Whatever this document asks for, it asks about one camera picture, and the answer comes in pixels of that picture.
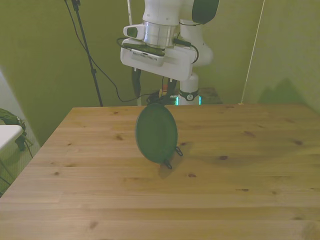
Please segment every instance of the green frying pan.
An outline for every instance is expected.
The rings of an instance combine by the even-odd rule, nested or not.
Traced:
[[[169,161],[176,151],[178,129],[174,117],[164,105],[153,103],[145,107],[136,121],[135,138],[148,160],[172,169]]]

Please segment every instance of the wood knot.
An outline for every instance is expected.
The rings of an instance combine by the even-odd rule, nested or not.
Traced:
[[[123,141],[124,140],[124,138],[120,134],[116,135],[115,138],[117,140],[119,140],[119,141]]]
[[[220,156],[219,159],[220,160],[227,160],[229,157],[228,156]]]
[[[293,143],[298,145],[298,146],[302,146],[304,143],[300,140],[293,140]]]
[[[90,226],[89,226],[89,228],[91,229],[91,230],[93,230],[93,229],[95,229],[97,226],[98,226],[98,222],[97,221],[92,221],[92,222],[90,222]]]
[[[252,138],[256,137],[256,135],[254,133],[250,132],[250,131],[244,131],[243,133],[244,133],[244,135],[246,135],[248,137],[252,137]]]

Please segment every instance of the white cable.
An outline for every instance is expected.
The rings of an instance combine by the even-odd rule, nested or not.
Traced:
[[[131,0],[128,1],[128,13],[129,13],[129,24],[132,25],[132,15],[131,15]]]
[[[256,49],[256,43],[257,43],[258,33],[259,33],[259,28],[260,28],[260,23],[261,23],[262,15],[264,13],[264,8],[265,8],[265,2],[266,2],[266,0],[263,0],[260,19],[259,19],[259,24],[258,24],[258,28],[256,30],[255,40],[254,40],[254,44],[253,44],[253,49],[252,49],[249,69],[248,69],[248,72],[247,72],[247,75],[246,75],[246,80],[245,80],[244,89],[243,89],[243,93],[242,93],[241,104],[244,103],[244,99],[245,99],[245,94],[246,94],[247,84],[248,84],[248,79],[249,79],[249,73],[250,73],[250,69],[251,69],[252,60],[254,58],[254,53],[255,53],[255,49]]]

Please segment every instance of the wooden table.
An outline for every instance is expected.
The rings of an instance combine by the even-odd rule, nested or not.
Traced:
[[[2,240],[319,240],[320,117],[302,105],[170,106],[173,170],[141,107],[75,108],[0,199]]]

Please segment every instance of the black cable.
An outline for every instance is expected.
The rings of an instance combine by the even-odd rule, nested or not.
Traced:
[[[69,15],[70,15],[72,24],[73,24],[73,28],[74,28],[74,31],[75,31],[75,35],[76,35],[76,37],[78,38],[78,40],[79,40],[81,46],[83,47],[83,49],[87,52],[85,45],[82,43],[82,41],[81,41],[81,39],[80,39],[80,37],[79,37],[79,35],[78,35],[78,31],[77,31],[77,28],[76,28],[76,24],[75,24],[75,21],[74,21],[74,18],[73,18],[73,16],[72,16],[72,14],[71,14],[69,5],[68,5],[68,3],[67,3],[67,0],[64,0],[64,2],[65,2],[65,5],[66,5],[66,7],[67,7],[67,9],[68,9],[68,12],[69,12]],[[120,39],[126,39],[126,38],[124,38],[124,37],[123,37],[123,38],[122,38],[122,37],[121,37],[121,38],[118,38],[118,39],[117,39],[117,44],[118,44],[118,45],[120,44],[120,43],[118,42]],[[109,79],[109,81],[110,81],[110,82],[112,83],[112,85],[115,87],[116,95],[117,95],[118,99],[119,99],[121,102],[123,102],[123,103],[128,103],[128,102],[132,102],[132,101],[138,99],[138,98],[133,98],[133,99],[130,99],[130,100],[122,100],[121,97],[120,97],[120,95],[119,95],[119,91],[118,91],[117,85],[116,85],[116,84],[114,83],[114,81],[98,66],[98,64],[96,64],[96,62],[94,61],[94,59],[92,58],[92,56],[91,56],[91,55],[89,55],[89,56],[90,56],[93,64],[100,70],[100,72],[101,72],[103,75],[105,75],[105,76]],[[151,94],[152,94],[152,93],[143,94],[143,95],[141,95],[140,97],[148,96],[148,95],[151,95]]]
[[[67,3],[67,0],[64,0],[64,2],[65,2],[65,4],[67,5],[67,7],[69,8],[68,3]],[[101,94],[100,94],[100,89],[99,89],[99,85],[98,85],[98,80],[97,80],[97,76],[96,76],[97,70],[94,69],[94,66],[93,66],[93,64],[92,64],[92,59],[91,59],[89,47],[88,47],[88,44],[87,44],[84,27],[83,27],[83,25],[82,25],[82,21],[81,21],[80,14],[79,14],[78,2],[77,2],[77,0],[71,0],[71,2],[72,2],[72,4],[73,4],[73,9],[74,9],[74,11],[75,11],[75,13],[76,13],[76,17],[77,17],[77,19],[78,19],[79,27],[80,27],[80,30],[81,30],[81,33],[82,33],[82,39],[83,39],[83,43],[84,43],[84,46],[85,46],[85,51],[86,51],[86,54],[87,54],[87,57],[88,57],[88,60],[89,60],[90,69],[91,69],[91,74],[92,74],[92,77],[93,77],[96,94],[97,94],[97,96],[98,96],[98,100],[99,100],[99,103],[100,103],[100,107],[103,107],[104,104],[103,104],[103,102],[102,102],[102,98],[101,98]]]
[[[127,49],[127,47],[123,46],[119,41],[120,40],[126,40],[128,39],[128,37],[119,37],[117,40],[116,40],[116,44],[119,45],[119,47],[123,48],[123,49]]]
[[[29,150],[29,154],[30,154],[31,158],[33,159],[33,158],[34,158],[34,156],[33,156],[33,155],[32,155],[32,153],[31,153],[31,150],[30,150],[30,147],[29,147],[28,143],[27,143],[27,142],[25,142],[25,145],[26,145],[26,147],[27,147],[27,148],[28,148],[28,150]]]
[[[184,24],[184,23],[181,23],[181,22],[179,22],[179,24],[181,24],[181,25],[183,25],[183,26],[193,26],[193,27],[202,25],[201,23],[196,23],[196,24]]]
[[[161,84],[161,97],[163,96],[163,93],[164,93],[164,79],[165,77],[162,78],[162,84]]]
[[[191,45],[191,47],[193,47],[193,48],[195,49],[195,51],[196,51],[196,59],[195,59],[194,62],[192,63],[192,64],[194,64],[194,63],[196,63],[196,62],[198,61],[198,59],[199,59],[199,50],[198,50],[198,48],[196,48],[194,45]]]

